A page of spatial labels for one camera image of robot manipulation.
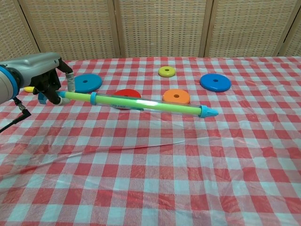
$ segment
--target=orange ring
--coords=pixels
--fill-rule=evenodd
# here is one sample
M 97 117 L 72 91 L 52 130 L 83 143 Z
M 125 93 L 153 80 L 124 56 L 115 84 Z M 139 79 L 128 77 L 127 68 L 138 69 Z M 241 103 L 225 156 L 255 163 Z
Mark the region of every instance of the orange ring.
M 189 104 L 190 95 L 182 89 L 170 89 L 163 94 L 163 101 L 178 104 Z

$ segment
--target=red and white tablecloth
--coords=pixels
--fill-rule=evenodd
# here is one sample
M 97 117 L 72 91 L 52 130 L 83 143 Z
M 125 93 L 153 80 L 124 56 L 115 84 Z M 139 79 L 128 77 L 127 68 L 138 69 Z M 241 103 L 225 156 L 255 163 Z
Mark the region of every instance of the red and white tablecloth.
M 0 134 L 0 225 L 301 224 L 301 57 L 68 64 L 100 75 L 98 93 L 127 88 L 161 100 L 184 89 L 191 104 L 220 114 L 40 105 L 20 92 L 32 116 Z M 158 76 L 164 65 L 176 76 Z M 206 73 L 227 76 L 230 90 L 203 89 Z M 0 126 L 18 114 L 0 105 Z

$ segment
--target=black cable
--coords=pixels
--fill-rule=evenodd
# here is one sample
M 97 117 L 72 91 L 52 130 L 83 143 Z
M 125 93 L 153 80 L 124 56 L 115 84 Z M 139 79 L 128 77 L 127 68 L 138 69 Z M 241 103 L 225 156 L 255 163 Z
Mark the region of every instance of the black cable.
M 17 124 L 18 122 L 28 118 L 31 116 L 31 113 L 23 106 L 21 100 L 19 100 L 17 97 L 13 98 L 15 105 L 19 107 L 19 109 L 22 111 L 22 115 L 20 115 L 18 118 L 13 120 L 10 124 L 6 125 L 2 129 L 0 129 L 0 133 L 6 130 L 7 128 L 11 127 L 14 124 Z

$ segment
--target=green tube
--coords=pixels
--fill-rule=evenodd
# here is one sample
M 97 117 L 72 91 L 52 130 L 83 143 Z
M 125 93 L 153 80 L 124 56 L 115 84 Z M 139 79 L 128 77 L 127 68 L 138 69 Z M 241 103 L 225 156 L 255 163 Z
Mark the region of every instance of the green tube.
M 90 94 L 73 93 L 60 91 L 58 94 L 71 100 L 88 101 L 93 99 Z M 135 109 L 135 110 L 154 110 L 159 112 L 170 112 L 179 114 L 190 114 L 201 118 L 216 116 L 218 112 L 204 105 L 178 105 L 162 101 L 146 100 L 142 98 L 107 96 L 97 94 L 94 98 L 94 104 L 109 105 L 115 108 Z

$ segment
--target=woven panel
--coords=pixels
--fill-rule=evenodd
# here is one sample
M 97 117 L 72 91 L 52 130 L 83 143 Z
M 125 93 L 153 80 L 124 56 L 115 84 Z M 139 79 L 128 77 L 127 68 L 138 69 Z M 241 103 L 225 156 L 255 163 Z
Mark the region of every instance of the woven panel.
M 285 56 L 301 56 L 301 21 L 288 45 Z
M 115 57 L 106 0 L 24 0 L 45 51 L 64 59 Z
M 120 0 L 126 57 L 198 56 L 206 0 Z
M 297 1 L 219 0 L 209 56 L 272 56 Z
M 13 1 L 0 0 L 0 5 L 0 61 L 35 53 L 35 43 L 31 42 Z

